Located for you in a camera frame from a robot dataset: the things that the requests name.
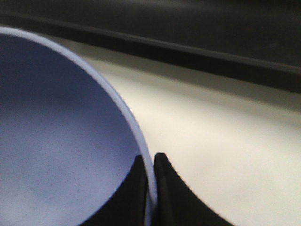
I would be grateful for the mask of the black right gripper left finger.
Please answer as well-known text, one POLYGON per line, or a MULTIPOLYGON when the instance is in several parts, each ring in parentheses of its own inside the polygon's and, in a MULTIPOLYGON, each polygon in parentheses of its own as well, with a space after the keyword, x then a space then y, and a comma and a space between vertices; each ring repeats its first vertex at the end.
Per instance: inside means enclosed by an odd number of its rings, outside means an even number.
POLYGON ((141 155, 112 197, 84 226, 143 226, 145 218, 147 179, 141 155))

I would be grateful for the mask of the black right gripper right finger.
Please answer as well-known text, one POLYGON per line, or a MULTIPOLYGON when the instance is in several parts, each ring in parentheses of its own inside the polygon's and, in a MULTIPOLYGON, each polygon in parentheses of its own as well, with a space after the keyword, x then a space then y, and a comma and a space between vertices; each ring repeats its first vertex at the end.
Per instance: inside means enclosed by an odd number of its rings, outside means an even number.
POLYGON ((184 183, 164 153, 155 155, 157 226, 230 226, 184 183))

